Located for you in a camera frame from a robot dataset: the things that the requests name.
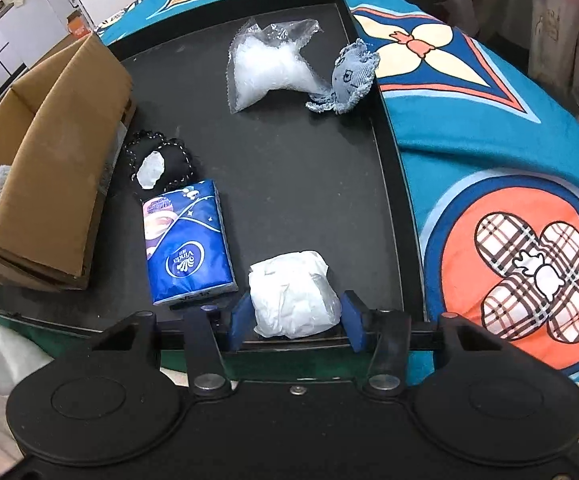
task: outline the blue tissue package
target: blue tissue package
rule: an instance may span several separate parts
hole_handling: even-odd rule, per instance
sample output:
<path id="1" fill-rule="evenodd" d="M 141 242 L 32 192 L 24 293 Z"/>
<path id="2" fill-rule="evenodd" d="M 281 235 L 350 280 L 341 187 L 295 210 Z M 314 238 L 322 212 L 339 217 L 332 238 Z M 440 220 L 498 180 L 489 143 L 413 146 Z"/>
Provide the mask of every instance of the blue tissue package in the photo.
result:
<path id="1" fill-rule="evenodd" d="M 238 290 L 211 180 L 143 204 L 153 304 L 170 304 Z"/>

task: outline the white plastic bundle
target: white plastic bundle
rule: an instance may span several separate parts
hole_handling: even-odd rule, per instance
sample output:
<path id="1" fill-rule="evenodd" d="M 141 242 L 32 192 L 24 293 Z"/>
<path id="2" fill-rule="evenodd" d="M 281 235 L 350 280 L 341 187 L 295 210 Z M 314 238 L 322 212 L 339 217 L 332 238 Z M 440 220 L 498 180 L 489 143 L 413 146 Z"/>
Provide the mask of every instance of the white plastic bundle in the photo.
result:
<path id="1" fill-rule="evenodd" d="M 254 264 L 249 274 L 256 333 L 289 338 L 318 334 L 341 319 L 341 302 L 315 251 L 281 254 Z"/>
<path id="2" fill-rule="evenodd" d="M 232 113 L 281 88 L 319 94 L 329 85 L 300 55 L 320 26 L 316 20 L 272 23 L 263 30 L 250 19 L 236 34 L 228 61 L 228 104 Z"/>

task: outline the white plastic bag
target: white plastic bag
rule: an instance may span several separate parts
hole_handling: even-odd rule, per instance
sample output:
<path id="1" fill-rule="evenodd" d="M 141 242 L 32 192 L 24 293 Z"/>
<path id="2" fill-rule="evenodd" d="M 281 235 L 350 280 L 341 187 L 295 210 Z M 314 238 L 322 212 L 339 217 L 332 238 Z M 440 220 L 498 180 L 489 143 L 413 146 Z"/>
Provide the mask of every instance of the white plastic bag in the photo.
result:
<path id="1" fill-rule="evenodd" d="M 250 18 L 236 33 L 228 60 L 228 104 L 235 113 L 281 88 L 325 93 L 323 81 L 300 55 L 321 30 L 316 20 L 272 23 L 261 27 Z"/>
<path id="2" fill-rule="evenodd" d="M 327 282 L 327 264 L 315 251 L 281 254 L 254 264 L 249 285 L 254 330 L 263 337 L 314 335 L 341 319 L 341 302 Z"/>
<path id="3" fill-rule="evenodd" d="M 533 0 L 527 74 L 566 95 L 578 37 L 579 0 Z"/>

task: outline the blue stuffed toy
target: blue stuffed toy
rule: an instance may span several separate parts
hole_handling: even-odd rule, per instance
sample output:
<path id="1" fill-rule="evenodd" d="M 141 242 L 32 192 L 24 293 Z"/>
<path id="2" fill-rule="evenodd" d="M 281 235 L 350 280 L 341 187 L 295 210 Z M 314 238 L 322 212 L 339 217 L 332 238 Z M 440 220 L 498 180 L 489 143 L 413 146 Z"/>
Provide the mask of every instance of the blue stuffed toy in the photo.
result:
<path id="1" fill-rule="evenodd" d="M 368 94 L 380 56 L 367 50 L 360 38 L 342 49 L 332 73 L 332 91 L 329 94 L 310 94 L 313 101 L 306 103 L 308 110 L 323 113 L 333 110 L 344 114 L 354 108 Z"/>

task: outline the black tray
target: black tray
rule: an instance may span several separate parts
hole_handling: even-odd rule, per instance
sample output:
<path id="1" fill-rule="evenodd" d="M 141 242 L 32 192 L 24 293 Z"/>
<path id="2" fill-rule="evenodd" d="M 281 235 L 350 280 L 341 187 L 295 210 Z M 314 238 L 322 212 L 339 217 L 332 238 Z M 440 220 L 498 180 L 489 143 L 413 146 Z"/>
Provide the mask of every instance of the black tray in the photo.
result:
<path id="1" fill-rule="evenodd" d="M 315 18 L 302 54 L 325 79 L 343 46 L 357 37 L 344 0 L 221 0 L 144 28 L 110 48 L 134 80 L 130 132 L 160 130 L 185 141 L 203 178 L 217 184 L 239 293 L 249 266 L 278 254 L 315 250 L 337 293 L 352 289 L 370 308 L 405 309 L 423 320 L 421 266 L 409 193 L 387 112 L 375 84 L 352 113 L 317 115 L 299 92 L 273 91 L 231 115 L 228 48 L 245 20 L 261 27 Z M 128 186 L 124 155 L 105 203 L 90 286 L 38 292 L 0 286 L 0 314 L 73 333 L 101 331 L 138 310 L 178 319 L 177 305 L 152 307 L 140 205 Z M 250 349 L 346 345 L 342 328 Z"/>

